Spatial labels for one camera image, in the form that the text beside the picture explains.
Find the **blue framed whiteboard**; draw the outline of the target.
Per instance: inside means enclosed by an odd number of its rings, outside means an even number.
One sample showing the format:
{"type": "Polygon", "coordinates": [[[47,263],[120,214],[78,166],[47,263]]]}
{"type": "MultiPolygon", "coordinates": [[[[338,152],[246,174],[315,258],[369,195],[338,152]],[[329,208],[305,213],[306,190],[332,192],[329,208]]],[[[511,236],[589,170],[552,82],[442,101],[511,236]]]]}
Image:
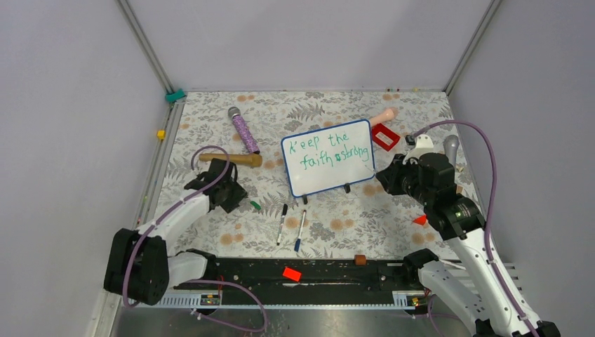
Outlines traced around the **blue framed whiteboard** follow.
{"type": "Polygon", "coordinates": [[[286,136],[280,142],[295,198],[344,188],[375,177],[365,165],[375,156],[367,119],[286,136]]]}

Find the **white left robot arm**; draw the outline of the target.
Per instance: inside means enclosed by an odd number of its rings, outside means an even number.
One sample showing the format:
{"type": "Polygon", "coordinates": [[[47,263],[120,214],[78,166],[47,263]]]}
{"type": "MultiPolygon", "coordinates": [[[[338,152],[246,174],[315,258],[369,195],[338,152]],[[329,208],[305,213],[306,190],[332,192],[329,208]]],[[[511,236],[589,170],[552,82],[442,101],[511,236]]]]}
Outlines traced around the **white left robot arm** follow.
{"type": "Polygon", "coordinates": [[[120,229],[112,240],[104,290],[122,296],[133,307],[155,305],[169,288],[189,280],[202,289],[212,287],[218,278],[214,257],[196,249],[179,251],[175,243],[190,225],[216,208],[230,213],[239,207],[248,193],[237,178],[236,164],[214,159],[160,216],[135,230],[120,229]]]}

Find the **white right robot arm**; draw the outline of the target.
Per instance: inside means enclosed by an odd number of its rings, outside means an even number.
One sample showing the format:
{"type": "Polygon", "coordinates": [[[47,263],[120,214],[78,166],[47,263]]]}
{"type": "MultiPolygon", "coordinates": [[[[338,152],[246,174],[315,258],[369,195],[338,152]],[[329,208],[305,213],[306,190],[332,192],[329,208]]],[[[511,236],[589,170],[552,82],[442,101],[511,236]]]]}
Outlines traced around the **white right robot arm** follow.
{"type": "Polygon", "coordinates": [[[464,323],[472,336],[560,336],[553,322],[540,319],[516,287],[499,258],[478,206],[457,192],[455,168],[447,156],[426,153],[418,159],[396,154],[377,173],[386,193],[408,195],[422,205],[427,221],[464,266],[475,289],[454,278],[429,249],[407,255],[403,282],[428,288],[464,323]]]}

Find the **black whiteboard marker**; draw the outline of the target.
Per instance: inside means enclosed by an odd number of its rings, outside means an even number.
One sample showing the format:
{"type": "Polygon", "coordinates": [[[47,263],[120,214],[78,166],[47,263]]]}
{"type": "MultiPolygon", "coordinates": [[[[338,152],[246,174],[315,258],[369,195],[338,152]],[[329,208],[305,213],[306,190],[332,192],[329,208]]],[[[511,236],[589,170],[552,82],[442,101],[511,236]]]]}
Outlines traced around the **black whiteboard marker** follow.
{"type": "Polygon", "coordinates": [[[285,223],[287,212],[288,212],[288,205],[284,204],[282,211],[281,211],[281,217],[280,217],[280,222],[279,222],[278,231],[277,231],[277,237],[276,237],[276,245],[277,246],[281,245],[283,226],[285,223]]]}

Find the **blue whiteboard marker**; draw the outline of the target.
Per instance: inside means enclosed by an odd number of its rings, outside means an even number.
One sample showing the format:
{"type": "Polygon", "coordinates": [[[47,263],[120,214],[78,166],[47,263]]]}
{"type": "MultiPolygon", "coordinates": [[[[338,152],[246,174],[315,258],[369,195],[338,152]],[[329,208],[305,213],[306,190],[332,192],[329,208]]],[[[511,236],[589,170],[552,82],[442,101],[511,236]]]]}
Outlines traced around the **blue whiteboard marker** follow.
{"type": "Polygon", "coordinates": [[[300,226],[298,229],[297,238],[295,240],[295,245],[294,245],[295,252],[298,252],[300,250],[300,245],[301,245],[301,241],[302,241],[302,233],[303,233],[303,229],[305,226],[306,217],[307,217],[307,210],[303,210],[301,219],[300,219],[300,226]]]}

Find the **red triangular block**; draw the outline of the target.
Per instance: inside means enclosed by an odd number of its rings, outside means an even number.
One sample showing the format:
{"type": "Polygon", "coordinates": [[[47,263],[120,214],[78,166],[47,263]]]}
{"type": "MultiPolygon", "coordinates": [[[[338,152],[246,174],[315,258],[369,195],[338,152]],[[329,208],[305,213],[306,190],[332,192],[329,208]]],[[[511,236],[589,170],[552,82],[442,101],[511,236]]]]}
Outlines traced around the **red triangular block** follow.
{"type": "Polygon", "coordinates": [[[423,215],[412,220],[413,223],[424,226],[427,223],[427,216],[423,215]]]}

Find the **silver microphone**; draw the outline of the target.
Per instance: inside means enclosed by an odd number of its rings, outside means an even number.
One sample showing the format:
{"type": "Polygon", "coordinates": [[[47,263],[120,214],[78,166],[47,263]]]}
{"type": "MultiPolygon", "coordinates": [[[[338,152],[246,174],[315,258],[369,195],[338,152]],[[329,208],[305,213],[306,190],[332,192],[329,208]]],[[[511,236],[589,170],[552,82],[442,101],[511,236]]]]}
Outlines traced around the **silver microphone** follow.
{"type": "Polygon", "coordinates": [[[443,141],[443,151],[447,156],[449,163],[456,167],[457,165],[457,151],[460,146],[460,139],[457,135],[449,135],[443,141]]]}

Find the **pink microphone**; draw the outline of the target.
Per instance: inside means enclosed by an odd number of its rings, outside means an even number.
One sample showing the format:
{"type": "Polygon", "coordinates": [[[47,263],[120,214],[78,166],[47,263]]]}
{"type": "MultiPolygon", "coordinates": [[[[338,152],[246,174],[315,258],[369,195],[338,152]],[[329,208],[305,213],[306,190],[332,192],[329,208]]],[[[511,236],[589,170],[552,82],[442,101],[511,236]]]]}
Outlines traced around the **pink microphone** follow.
{"type": "Polygon", "coordinates": [[[378,115],[369,119],[370,127],[374,127],[378,124],[385,123],[395,119],[399,114],[399,110],[396,107],[388,107],[384,109],[378,115]]]}

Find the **purple glitter microphone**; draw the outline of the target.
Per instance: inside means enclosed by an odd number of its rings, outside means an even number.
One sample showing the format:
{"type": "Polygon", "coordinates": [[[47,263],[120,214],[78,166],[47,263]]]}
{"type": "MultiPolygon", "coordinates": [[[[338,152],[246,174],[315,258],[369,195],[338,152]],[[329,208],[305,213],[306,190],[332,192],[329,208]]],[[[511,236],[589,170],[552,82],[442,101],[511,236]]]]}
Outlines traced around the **purple glitter microphone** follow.
{"type": "Polygon", "coordinates": [[[253,154],[259,154],[260,149],[256,143],[256,140],[252,136],[252,133],[250,132],[245,119],[241,116],[240,109],[238,107],[230,107],[227,110],[227,114],[228,114],[229,118],[231,119],[232,124],[234,125],[234,128],[236,129],[237,133],[239,134],[240,139],[243,141],[244,145],[246,146],[246,149],[248,150],[248,152],[253,153],[253,154]]]}

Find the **floral patterned table mat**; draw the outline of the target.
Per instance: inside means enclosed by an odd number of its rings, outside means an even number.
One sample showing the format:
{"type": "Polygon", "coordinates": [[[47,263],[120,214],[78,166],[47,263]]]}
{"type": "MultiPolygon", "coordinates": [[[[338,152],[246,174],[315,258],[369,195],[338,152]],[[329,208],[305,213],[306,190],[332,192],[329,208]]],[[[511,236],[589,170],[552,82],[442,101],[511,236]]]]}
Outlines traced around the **floral patterned table mat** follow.
{"type": "Polygon", "coordinates": [[[421,206],[409,197],[393,197],[378,181],[357,183],[346,193],[334,189],[309,197],[307,204],[290,193],[281,152],[285,136],[367,119],[388,107],[398,116],[388,128],[400,136],[451,119],[448,98],[440,92],[193,92],[173,124],[175,139],[167,162],[156,215],[162,214],[194,176],[190,159],[204,147],[243,154],[246,146],[227,110],[238,107],[260,148],[261,167],[239,167],[239,183],[248,196],[238,209],[211,211],[181,234],[179,251],[198,249],[222,257],[397,259],[428,248],[442,259],[455,254],[429,225],[413,219],[421,206]],[[262,209],[256,210],[250,201],[262,209]],[[283,205],[288,205],[281,245],[276,237],[283,205]],[[307,217],[300,250],[294,251],[302,211],[307,217]]]}

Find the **brown small block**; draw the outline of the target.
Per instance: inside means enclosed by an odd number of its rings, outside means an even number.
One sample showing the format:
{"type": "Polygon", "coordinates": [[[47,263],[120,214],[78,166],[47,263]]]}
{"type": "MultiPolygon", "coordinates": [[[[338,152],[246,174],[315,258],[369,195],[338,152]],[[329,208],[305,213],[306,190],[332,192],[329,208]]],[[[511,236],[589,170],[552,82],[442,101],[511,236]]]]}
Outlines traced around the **brown small block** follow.
{"type": "Polygon", "coordinates": [[[365,255],[357,254],[354,256],[354,264],[357,266],[362,266],[367,264],[367,258],[365,255]]]}

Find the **red flat card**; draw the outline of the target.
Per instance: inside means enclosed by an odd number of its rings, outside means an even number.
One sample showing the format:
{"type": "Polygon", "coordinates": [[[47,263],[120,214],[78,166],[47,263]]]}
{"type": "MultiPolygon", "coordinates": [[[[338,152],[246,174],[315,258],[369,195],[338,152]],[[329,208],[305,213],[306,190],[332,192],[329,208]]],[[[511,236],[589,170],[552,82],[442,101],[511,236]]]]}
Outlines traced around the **red flat card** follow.
{"type": "Polygon", "coordinates": [[[282,276],[293,282],[300,282],[302,273],[291,267],[285,267],[283,269],[282,276]]]}

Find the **teal corner clamp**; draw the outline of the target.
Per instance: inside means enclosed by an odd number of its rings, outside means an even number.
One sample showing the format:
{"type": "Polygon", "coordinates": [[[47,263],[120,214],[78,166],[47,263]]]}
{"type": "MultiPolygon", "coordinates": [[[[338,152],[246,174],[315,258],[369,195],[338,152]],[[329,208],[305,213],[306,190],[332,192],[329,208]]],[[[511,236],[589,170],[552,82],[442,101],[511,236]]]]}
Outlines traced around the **teal corner clamp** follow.
{"type": "Polygon", "coordinates": [[[173,104],[173,103],[176,103],[177,101],[182,100],[183,98],[186,98],[186,97],[187,97],[187,94],[182,89],[178,89],[175,92],[166,94],[165,100],[167,103],[173,104]]]}

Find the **red rectangular frame block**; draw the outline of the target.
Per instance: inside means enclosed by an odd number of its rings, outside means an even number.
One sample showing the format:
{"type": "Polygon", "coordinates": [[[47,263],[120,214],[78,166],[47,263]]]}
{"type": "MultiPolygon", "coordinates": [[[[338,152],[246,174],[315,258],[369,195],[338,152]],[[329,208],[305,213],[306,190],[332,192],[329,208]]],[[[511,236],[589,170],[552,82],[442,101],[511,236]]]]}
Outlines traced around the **red rectangular frame block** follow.
{"type": "Polygon", "coordinates": [[[377,124],[371,128],[372,141],[384,151],[391,151],[399,143],[401,136],[387,128],[384,124],[377,124]]]}

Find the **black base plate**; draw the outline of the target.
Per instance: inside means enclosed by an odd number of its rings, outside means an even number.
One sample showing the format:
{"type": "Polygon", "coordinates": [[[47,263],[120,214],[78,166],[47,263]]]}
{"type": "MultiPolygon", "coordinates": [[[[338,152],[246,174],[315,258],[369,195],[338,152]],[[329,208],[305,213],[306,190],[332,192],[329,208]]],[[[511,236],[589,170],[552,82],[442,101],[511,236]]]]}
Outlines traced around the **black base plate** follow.
{"type": "Polygon", "coordinates": [[[415,264],[405,260],[215,258],[198,281],[189,280],[166,291],[155,305],[167,308],[396,307],[412,310],[424,305],[430,291],[414,275],[415,264]],[[302,273],[300,282],[282,276],[291,267],[302,273]]]}

